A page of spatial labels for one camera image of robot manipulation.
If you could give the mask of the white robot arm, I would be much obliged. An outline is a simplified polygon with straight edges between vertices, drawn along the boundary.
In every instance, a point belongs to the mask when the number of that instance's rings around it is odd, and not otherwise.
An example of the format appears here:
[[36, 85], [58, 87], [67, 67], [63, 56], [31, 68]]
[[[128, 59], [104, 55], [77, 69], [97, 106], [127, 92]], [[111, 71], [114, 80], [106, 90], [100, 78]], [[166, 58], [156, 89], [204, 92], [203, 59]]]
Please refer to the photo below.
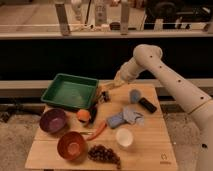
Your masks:
[[213, 98], [165, 65], [161, 61], [162, 56], [159, 46], [136, 46], [132, 58], [120, 67], [112, 81], [103, 85], [103, 89], [123, 86], [148, 70], [192, 117], [201, 131], [196, 171], [213, 171]]

